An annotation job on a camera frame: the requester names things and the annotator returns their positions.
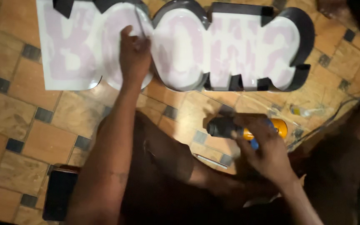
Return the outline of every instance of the tiled floor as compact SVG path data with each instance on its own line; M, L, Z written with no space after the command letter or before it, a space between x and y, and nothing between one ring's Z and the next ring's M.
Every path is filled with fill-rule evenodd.
M198 2L207 9L212 1ZM236 173L237 145L207 135L203 119L232 108L280 117L288 124L290 144L322 124L340 102L360 96L360 33L351 24L347 28L322 16L314 0L225 2L272 4L280 10L295 6L309 14L316 41L307 59L312 69L306 84L292 93L176 93L153 80L137 107L166 133L189 144L191 151L230 166L217 169ZM151 14L165 4L145 3ZM48 170L56 163L84 163L90 138L118 93L106 83L79 92L44 90L35 7L34 0L0 0L0 220L20 225L48 224L41 219ZM290 114L291 104L323 110L303 118Z

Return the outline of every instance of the finger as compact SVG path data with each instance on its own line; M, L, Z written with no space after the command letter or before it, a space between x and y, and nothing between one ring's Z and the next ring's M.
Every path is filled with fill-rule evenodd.
M273 129L263 119L251 121L246 128L253 134L259 144L273 137Z
M122 29L122 31L120 32L120 38L121 38L120 44L121 45L129 46L132 43L131 38L129 37L129 34L132 30L133 30L132 25L128 25Z
M139 52L149 54L150 49L151 49L151 40L149 38L146 38L141 43Z
M128 25L125 28L122 29L122 31L120 32L120 36L122 38L124 37L128 37L130 32L133 30L133 26L132 25Z
M242 136L238 136L235 141L240 147L241 152L245 154L247 160L250 163L256 160L256 151L252 148L251 144L247 140L245 140Z
M234 123L239 126L245 127L247 124L251 123L254 120L267 119L265 114L257 113L235 113L234 114Z
M138 41L138 36L130 36L129 39L134 44Z

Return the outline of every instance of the black phone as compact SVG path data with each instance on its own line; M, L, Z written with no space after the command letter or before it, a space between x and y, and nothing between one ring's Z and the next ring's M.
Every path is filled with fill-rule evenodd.
M51 172L45 197L43 219L64 221L67 206L77 182L76 171L57 168Z

